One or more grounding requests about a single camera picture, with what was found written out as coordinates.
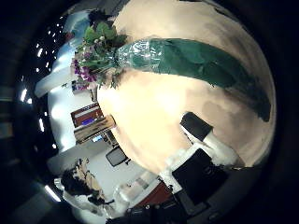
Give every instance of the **light fixture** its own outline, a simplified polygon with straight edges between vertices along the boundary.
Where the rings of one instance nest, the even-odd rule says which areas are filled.
[[[39,128],[41,132],[45,132],[44,123],[42,119],[39,119]]]
[[[48,186],[45,186],[45,190],[48,192],[48,194],[56,201],[56,202],[60,202],[60,198],[54,193],[54,191]]]
[[[40,57],[40,55],[41,55],[42,52],[43,52],[43,49],[39,49],[39,50],[38,50],[38,53],[37,53],[37,57],[38,57],[38,58]]]
[[[21,92],[21,98],[20,98],[20,100],[21,100],[22,102],[24,102],[26,93],[27,93],[27,89],[24,89],[24,90]]]

